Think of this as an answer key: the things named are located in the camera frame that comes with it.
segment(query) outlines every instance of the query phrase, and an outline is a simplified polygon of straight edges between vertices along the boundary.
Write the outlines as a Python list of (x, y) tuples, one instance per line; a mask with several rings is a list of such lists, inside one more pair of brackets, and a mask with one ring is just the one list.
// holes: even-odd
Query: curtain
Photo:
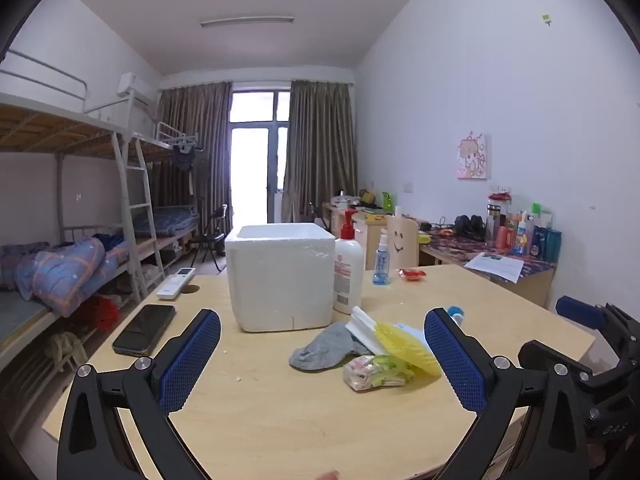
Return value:
[(349, 86), (291, 85), (282, 221), (299, 222), (309, 202), (356, 194), (356, 151)]
[[(200, 213), (200, 232), (221, 205), (231, 210), (231, 112), (232, 84), (213, 83), (162, 91), (159, 120), (187, 135), (196, 136), (192, 170), (181, 171), (171, 162), (156, 163), (152, 169), (152, 199), (155, 206), (192, 205), (194, 196)], [(225, 232), (231, 229), (230, 215)]]

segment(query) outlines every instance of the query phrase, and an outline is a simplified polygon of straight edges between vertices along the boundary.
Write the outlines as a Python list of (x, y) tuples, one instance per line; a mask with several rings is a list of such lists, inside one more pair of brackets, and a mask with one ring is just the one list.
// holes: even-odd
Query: curtain rod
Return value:
[[(315, 80), (315, 79), (268, 79), (268, 78), (263, 78), (263, 79), (247, 79), (247, 80), (240, 80), (240, 81), (231, 81), (232, 84), (238, 84), (238, 83), (288, 83), (291, 84), (294, 81), (307, 81), (309, 83), (331, 83), (331, 84), (341, 84), (341, 85), (348, 85), (348, 86), (355, 86), (355, 83), (342, 83), (342, 82), (338, 82), (338, 81), (319, 81), (319, 80)], [(226, 81), (209, 81), (207, 83), (196, 83), (196, 84), (191, 84), (191, 85), (178, 85), (178, 86), (168, 86), (167, 88), (161, 88), (160, 90), (174, 90), (176, 88), (187, 88), (189, 86), (200, 86), (200, 85), (210, 85), (210, 84), (214, 84), (214, 83), (223, 83)]]

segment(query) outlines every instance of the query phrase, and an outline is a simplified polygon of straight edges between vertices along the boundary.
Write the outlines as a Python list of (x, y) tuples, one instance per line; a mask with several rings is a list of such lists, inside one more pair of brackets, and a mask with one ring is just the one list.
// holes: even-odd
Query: paper sheet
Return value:
[(524, 262), (516, 258), (500, 256), (499, 254), (480, 253), (465, 265), (465, 269), (488, 272), (489, 274), (495, 274), (510, 282), (518, 283), (523, 265)]

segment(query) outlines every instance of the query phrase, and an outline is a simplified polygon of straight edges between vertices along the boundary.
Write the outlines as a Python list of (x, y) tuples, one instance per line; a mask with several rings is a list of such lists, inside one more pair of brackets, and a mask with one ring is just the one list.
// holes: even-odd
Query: bed ladder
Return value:
[[(118, 165), (118, 173), (120, 174), (120, 185), (122, 188), (122, 224), (124, 226), (125, 240), (129, 244), (129, 274), (131, 275), (131, 288), (133, 295), (138, 303), (144, 300), (149, 294), (149, 287), (155, 283), (164, 280), (164, 267), (162, 266), (162, 258), (160, 257), (160, 246), (158, 245), (158, 236), (156, 235), (156, 224), (154, 222), (154, 213), (151, 203), (151, 189), (149, 187), (149, 174), (146, 168), (145, 157), (142, 153), (140, 139), (133, 140), (136, 147), (136, 158), (138, 164), (129, 166), (129, 144), (130, 139), (123, 139), (120, 145), (118, 134), (111, 134), (111, 143)], [(128, 171), (139, 171), (142, 173), (143, 187), (145, 190), (145, 201), (142, 204), (133, 204), (129, 200), (129, 181), (127, 179)], [(140, 262), (140, 254), (137, 250), (136, 234), (133, 229), (132, 211), (144, 208), (146, 209), (146, 217), (149, 222), (149, 231), (151, 234), (151, 243), (154, 247), (156, 256), (156, 266), (159, 272), (151, 278), (145, 280), (142, 272), (142, 263)]]

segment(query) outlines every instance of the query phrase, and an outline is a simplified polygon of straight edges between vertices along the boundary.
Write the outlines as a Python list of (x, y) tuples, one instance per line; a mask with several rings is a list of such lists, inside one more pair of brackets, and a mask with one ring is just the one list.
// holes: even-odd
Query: cable hole in desk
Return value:
[(191, 283), (189, 285), (185, 285), (182, 290), (180, 291), (181, 294), (193, 294), (194, 292), (198, 292), (200, 290), (200, 286), (199, 285), (192, 285)]

